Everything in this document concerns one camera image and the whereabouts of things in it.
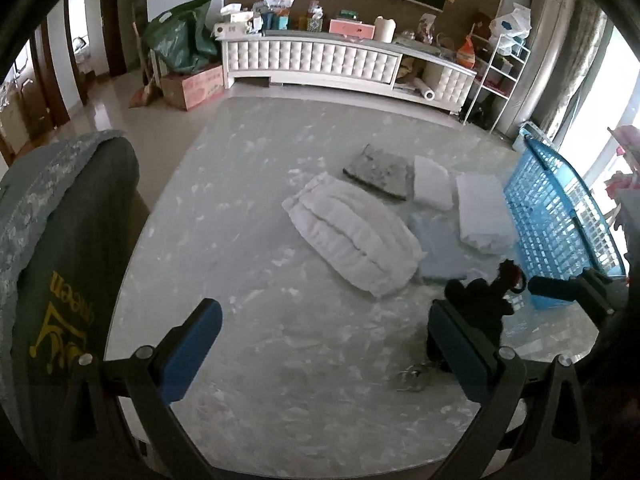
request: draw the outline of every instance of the white rolled paper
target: white rolled paper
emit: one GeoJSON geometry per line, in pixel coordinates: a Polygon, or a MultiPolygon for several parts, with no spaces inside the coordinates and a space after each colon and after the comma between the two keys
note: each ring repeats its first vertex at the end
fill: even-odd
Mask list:
{"type": "Polygon", "coordinates": [[[373,39],[382,43],[391,43],[396,31],[394,20],[385,20],[382,16],[376,18],[376,30],[373,32],[373,39]]]}
{"type": "Polygon", "coordinates": [[[433,101],[435,99],[435,92],[431,90],[431,88],[427,86],[427,83],[425,83],[422,79],[414,77],[412,84],[418,89],[418,92],[420,92],[422,94],[422,97],[424,97],[427,101],[433,101]]]}

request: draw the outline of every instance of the wooden door frame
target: wooden door frame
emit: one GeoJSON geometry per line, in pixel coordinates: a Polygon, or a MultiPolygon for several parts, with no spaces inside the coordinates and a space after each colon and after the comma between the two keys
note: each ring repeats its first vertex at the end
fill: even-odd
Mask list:
{"type": "Polygon", "coordinates": [[[127,64],[122,51],[122,38],[120,37],[118,0],[100,0],[100,13],[102,14],[102,36],[109,74],[111,77],[117,77],[127,73],[127,64]]]}
{"type": "Polygon", "coordinates": [[[69,0],[64,0],[65,9],[65,35],[66,35],[66,49],[69,52],[69,61],[71,62],[71,71],[74,73],[74,80],[76,81],[76,88],[78,88],[78,95],[82,101],[82,106],[86,106],[89,102],[89,95],[86,92],[86,86],[80,76],[78,70],[78,64],[76,63],[76,55],[74,54],[73,38],[71,38],[71,23],[69,19],[69,0]]]}
{"type": "Polygon", "coordinates": [[[51,45],[49,43],[49,28],[47,19],[36,28],[31,43],[31,58],[36,77],[40,78],[45,101],[49,106],[54,126],[62,126],[69,122],[69,113],[62,100],[56,70],[53,67],[51,45]]]}

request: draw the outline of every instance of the cardboard box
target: cardboard box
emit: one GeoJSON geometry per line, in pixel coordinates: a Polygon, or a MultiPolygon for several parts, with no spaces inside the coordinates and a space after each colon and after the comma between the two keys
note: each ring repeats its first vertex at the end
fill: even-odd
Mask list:
{"type": "Polygon", "coordinates": [[[160,85],[167,104],[187,111],[225,90],[221,64],[193,75],[171,73],[160,79],[160,85]]]}

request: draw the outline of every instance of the light blue cloth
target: light blue cloth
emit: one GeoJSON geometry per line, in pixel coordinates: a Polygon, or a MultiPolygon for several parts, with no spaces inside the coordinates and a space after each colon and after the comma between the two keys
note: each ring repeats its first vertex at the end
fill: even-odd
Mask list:
{"type": "Polygon", "coordinates": [[[418,277],[423,282],[464,280],[467,264],[458,234],[444,216],[425,218],[412,214],[407,227],[418,238],[426,254],[418,266],[418,277]]]}

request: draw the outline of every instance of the white pillow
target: white pillow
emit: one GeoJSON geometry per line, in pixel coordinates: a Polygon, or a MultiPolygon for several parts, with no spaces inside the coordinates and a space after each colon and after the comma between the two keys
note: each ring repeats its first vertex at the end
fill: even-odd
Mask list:
{"type": "Polygon", "coordinates": [[[335,270],[376,298],[405,286],[422,260],[420,242],[395,213],[366,191],[326,173],[282,206],[335,270]]]}

